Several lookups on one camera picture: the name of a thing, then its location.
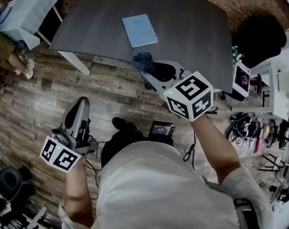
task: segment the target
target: black shoe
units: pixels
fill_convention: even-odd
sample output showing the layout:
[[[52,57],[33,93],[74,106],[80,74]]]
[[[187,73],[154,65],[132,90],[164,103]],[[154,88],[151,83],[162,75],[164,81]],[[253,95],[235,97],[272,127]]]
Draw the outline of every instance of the black shoe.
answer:
[[[119,117],[114,117],[112,120],[111,120],[112,124],[114,125],[114,127],[116,129],[118,129],[119,131],[122,131],[126,128],[126,121],[123,120],[122,118],[119,118]]]

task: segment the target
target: white shirt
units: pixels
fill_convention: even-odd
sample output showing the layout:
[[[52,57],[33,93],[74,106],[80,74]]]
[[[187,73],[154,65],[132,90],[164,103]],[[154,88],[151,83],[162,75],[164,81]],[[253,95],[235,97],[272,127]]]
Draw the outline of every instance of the white shirt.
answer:
[[[248,170],[233,171],[221,189],[230,196],[210,189],[174,147],[149,141],[133,143],[102,170],[92,228],[238,229],[233,198],[250,200],[260,228],[271,228],[268,199]]]

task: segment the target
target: wooden floor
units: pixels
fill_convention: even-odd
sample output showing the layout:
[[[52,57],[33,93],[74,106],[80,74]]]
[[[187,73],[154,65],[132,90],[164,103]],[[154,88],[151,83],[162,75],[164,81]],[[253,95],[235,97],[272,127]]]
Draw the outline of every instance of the wooden floor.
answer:
[[[98,141],[109,140],[117,131],[111,123],[115,116],[135,123],[144,134],[153,120],[173,122],[176,126],[174,145],[184,153],[193,143],[193,130],[188,121],[179,119],[161,105],[163,101],[153,91],[143,87],[140,74],[130,64],[82,55],[91,71],[84,76],[57,52],[39,47],[26,56],[35,59],[34,77],[6,77],[6,93],[0,100],[0,168],[27,166],[32,172],[36,195],[32,210],[47,206],[47,219],[59,226],[57,207],[63,197],[64,173],[47,166],[39,157],[43,142],[51,129],[58,127],[65,109],[80,96],[91,104],[90,132]],[[221,132],[229,126],[230,106],[218,98],[219,116],[213,120]],[[89,161],[100,167],[100,159]],[[215,173],[207,163],[199,144],[196,145],[196,172],[211,180]],[[96,207],[95,174],[88,170],[88,183],[93,207]]]

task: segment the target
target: black device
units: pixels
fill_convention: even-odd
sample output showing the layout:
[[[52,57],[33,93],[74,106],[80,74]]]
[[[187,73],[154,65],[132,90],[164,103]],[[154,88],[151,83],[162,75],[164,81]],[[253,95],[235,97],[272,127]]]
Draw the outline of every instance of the black device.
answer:
[[[175,126],[173,123],[153,121],[150,127],[149,137],[152,137],[155,135],[172,136],[174,131],[175,131]]]

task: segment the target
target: dark blue cloth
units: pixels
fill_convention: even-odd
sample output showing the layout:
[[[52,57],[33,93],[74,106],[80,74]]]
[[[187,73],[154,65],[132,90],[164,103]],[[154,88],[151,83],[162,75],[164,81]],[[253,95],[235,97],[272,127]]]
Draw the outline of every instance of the dark blue cloth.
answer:
[[[142,52],[133,57],[131,64],[140,72],[147,72],[151,75],[156,74],[156,69],[153,66],[153,57],[149,52]],[[152,85],[143,79],[144,87],[147,90],[154,89]]]

